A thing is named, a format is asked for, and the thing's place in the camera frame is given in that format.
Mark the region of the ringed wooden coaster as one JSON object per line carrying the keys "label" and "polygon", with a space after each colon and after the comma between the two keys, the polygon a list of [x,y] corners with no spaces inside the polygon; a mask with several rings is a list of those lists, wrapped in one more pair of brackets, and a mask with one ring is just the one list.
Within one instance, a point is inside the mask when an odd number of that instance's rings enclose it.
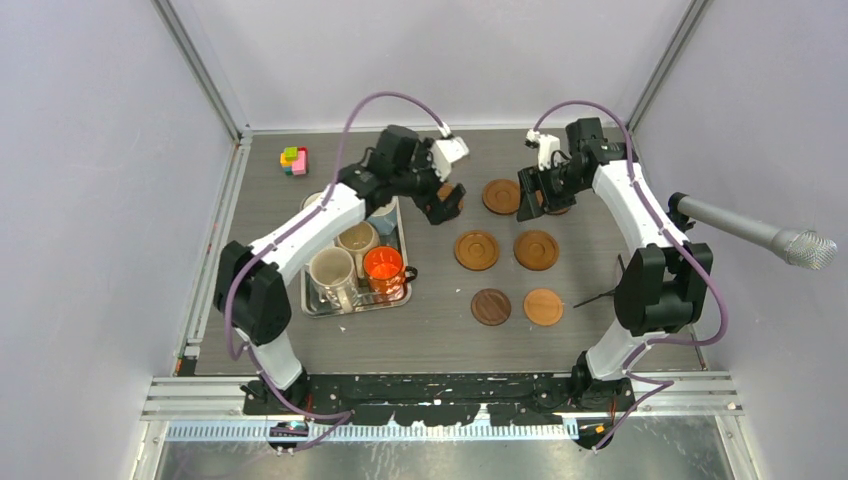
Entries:
{"label": "ringed wooden coaster", "polygon": [[558,216],[567,213],[576,203],[573,195],[553,193],[546,196],[542,190],[536,191],[536,199],[546,215]]}
{"label": "ringed wooden coaster", "polygon": [[547,232],[529,230],[521,233],[513,243],[517,262],[532,271],[544,271],[553,267],[558,259],[558,242]]}
{"label": "ringed wooden coaster", "polygon": [[484,271],[497,263],[500,248],[491,233],[471,230],[461,234],[455,241],[454,256],[462,267],[471,271]]}
{"label": "ringed wooden coaster", "polygon": [[521,191],[519,184],[509,179],[495,179],[488,182],[482,192],[484,206],[497,215],[513,215],[520,206]]}
{"label": "ringed wooden coaster", "polygon": [[[448,182],[444,183],[437,192],[439,199],[441,201],[445,201],[455,188],[456,186],[454,184]],[[461,199],[459,201],[458,209],[459,211],[462,211],[464,209],[464,199]]]}

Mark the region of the orange translucent cup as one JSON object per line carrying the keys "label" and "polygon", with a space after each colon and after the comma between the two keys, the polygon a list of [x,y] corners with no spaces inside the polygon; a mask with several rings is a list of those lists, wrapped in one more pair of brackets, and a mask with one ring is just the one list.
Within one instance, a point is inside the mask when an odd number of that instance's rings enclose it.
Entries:
{"label": "orange translucent cup", "polygon": [[391,301],[402,299],[418,277],[418,269],[407,265],[400,251],[390,246],[370,250],[364,268],[371,291]]}

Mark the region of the light wooden coaster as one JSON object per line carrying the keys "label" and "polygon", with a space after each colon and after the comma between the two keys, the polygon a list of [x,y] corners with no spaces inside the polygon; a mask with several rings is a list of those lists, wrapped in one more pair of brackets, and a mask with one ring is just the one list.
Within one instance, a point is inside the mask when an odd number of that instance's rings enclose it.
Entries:
{"label": "light wooden coaster", "polygon": [[523,310],[527,318],[539,326],[552,326],[558,323],[564,314],[564,304],[560,297],[547,288],[531,290],[523,300]]}

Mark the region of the dark walnut coaster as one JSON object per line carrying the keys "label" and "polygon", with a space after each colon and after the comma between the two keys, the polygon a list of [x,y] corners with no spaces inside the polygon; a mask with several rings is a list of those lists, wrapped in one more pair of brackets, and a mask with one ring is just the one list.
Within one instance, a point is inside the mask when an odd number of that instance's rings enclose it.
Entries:
{"label": "dark walnut coaster", "polygon": [[471,300],[472,316],[482,325],[499,326],[511,316],[512,306],[504,292],[486,288],[474,294]]}

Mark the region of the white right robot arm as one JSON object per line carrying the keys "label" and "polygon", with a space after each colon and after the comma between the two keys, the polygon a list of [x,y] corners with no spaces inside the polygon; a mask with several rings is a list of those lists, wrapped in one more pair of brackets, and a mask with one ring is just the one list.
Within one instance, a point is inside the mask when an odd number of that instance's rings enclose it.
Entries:
{"label": "white right robot arm", "polygon": [[615,318],[602,338],[582,352],[568,383],[569,401],[596,410],[624,393],[635,363],[653,346],[678,343],[676,333],[699,320],[709,287],[711,249],[692,243],[671,222],[650,189],[626,137],[609,141],[597,118],[581,118],[560,139],[529,129],[526,145],[537,153],[519,171],[517,218],[526,221],[571,207],[590,190],[611,212],[631,258],[613,294]]}

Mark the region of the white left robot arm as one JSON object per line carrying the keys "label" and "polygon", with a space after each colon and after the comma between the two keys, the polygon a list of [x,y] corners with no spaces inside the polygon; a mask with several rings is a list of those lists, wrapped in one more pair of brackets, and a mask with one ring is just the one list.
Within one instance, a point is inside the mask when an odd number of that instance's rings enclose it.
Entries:
{"label": "white left robot arm", "polygon": [[432,225],[457,217],[463,186],[445,200],[438,192],[469,155],[459,136],[420,137],[390,125],[361,160],[338,170],[318,201],[272,233],[247,245],[231,241],[221,250],[212,305],[229,332],[246,341],[270,385],[268,400],[280,412],[298,412],[307,398],[298,380],[304,369],[286,332],[292,317],[289,283],[338,235],[395,197],[411,198]]}

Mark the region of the light blue mug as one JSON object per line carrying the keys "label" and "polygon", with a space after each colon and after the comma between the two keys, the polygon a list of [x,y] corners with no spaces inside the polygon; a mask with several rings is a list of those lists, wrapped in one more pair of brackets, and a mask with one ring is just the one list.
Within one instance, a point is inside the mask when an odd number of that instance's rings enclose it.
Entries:
{"label": "light blue mug", "polygon": [[367,222],[380,236],[390,235],[398,226],[398,198],[392,197],[386,205],[376,209]]}

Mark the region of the cream mug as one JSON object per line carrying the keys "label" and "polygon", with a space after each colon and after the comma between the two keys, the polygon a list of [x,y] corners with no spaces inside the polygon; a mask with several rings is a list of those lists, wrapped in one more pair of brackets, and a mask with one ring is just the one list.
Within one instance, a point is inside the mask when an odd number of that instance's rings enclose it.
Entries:
{"label": "cream mug", "polygon": [[351,255],[357,277],[364,279],[366,277],[365,256],[370,250],[380,245],[380,235],[372,224],[362,221],[338,235],[335,244]]}

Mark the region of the white mug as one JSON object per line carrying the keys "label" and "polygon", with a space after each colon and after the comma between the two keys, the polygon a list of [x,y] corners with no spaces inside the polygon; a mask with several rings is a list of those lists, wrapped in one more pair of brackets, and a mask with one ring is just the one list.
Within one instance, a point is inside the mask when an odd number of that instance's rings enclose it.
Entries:
{"label": "white mug", "polygon": [[312,203],[318,201],[322,197],[322,192],[315,192],[304,198],[300,204],[300,209],[304,210]]}

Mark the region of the colourful block puzzle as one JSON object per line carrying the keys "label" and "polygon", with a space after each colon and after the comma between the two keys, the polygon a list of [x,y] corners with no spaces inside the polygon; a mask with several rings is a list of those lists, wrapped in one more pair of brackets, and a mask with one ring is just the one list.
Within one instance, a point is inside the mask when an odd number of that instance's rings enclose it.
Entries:
{"label": "colourful block puzzle", "polygon": [[290,146],[280,154],[280,165],[286,176],[306,176],[309,173],[309,151],[306,147]]}

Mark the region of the black microphone tripod stand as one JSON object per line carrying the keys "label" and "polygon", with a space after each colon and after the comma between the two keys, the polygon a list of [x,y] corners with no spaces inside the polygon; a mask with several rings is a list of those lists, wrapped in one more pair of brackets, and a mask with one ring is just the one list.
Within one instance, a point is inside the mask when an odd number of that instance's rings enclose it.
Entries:
{"label": "black microphone tripod stand", "polygon": [[[683,233],[686,233],[686,232],[688,232],[689,230],[691,230],[695,227],[696,221],[694,219],[692,219],[691,217],[688,217],[688,216],[683,215],[683,214],[677,214],[677,213],[672,214],[671,211],[668,211],[667,214],[669,215],[669,218],[672,220],[672,223]],[[625,270],[626,270],[626,265],[625,265],[623,256],[622,256],[621,253],[619,253],[616,256],[616,270],[615,270],[615,272],[618,274],[616,282],[620,281],[620,278],[623,275]],[[588,305],[590,303],[593,303],[593,302],[600,300],[600,299],[603,299],[603,298],[612,298],[614,296],[614,294],[616,293],[616,289],[617,289],[617,285],[614,285],[608,291],[599,293],[599,294],[597,294],[593,297],[590,297],[590,298],[588,298],[584,301],[581,301],[581,302],[575,304],[574,308],[575,309],[580,308],[582,306]]]}

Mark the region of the beige tall mug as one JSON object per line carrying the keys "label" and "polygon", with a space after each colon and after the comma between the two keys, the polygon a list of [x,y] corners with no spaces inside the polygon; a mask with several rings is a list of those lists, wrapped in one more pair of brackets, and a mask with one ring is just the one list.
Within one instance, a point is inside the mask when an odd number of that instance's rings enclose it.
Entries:
{"label": "beige tall mug", "polygon": [[343,313],[353,313],[358,276],[352,256],[340,247],[325,248],[309,263],[308,272],[319,290]]}

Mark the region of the metal tray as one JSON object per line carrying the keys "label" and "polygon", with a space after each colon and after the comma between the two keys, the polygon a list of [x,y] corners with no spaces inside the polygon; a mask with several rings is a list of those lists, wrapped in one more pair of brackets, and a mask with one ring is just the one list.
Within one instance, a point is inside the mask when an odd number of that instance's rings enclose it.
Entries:
{"label": "metal tray", "polygon": [[[404,264],[407,265],[407,246],[399,198],[394,197],[388,205],[378,209],[368,218],[368,222],[376,228],[379,245],[397,250]],[[346,312],[340,306],[335,306],[328,294],[313,281],[308,267],[301,269],[299,285],[301,288],[300,308],[308,317],[326,318],[346,315]],[[409,283],[404,284],[391,295],[385,295],[373,290],[365,279],[360,279],[350,314],[399,307],[409,300],[411,294],[412,287]]]}

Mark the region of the grey microphone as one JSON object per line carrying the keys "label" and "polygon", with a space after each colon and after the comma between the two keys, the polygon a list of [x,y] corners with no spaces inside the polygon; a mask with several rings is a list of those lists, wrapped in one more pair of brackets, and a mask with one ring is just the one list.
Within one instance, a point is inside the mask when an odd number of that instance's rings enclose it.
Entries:
{"label": "grey microphone", "polygon": [[836,258],[836,243],[814,230],[779,227],[676,192],[668,200],[673,223],[688,229],[695,222],[762,247],[786,264],[819,271]]}

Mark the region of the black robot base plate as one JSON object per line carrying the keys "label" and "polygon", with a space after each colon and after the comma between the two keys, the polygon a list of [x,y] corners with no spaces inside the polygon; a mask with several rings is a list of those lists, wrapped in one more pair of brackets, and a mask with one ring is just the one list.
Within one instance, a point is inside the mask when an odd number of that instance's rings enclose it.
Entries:
{"label": "black robot base plate", "polygon": [[494,426],[552,425],[559,414],[608,419],[635,403],[627,379],[568,373],[303,374],[281,395],[261,379],[240,389],[246,415],[303,410],[325,425],[467,426],[480,414]]}

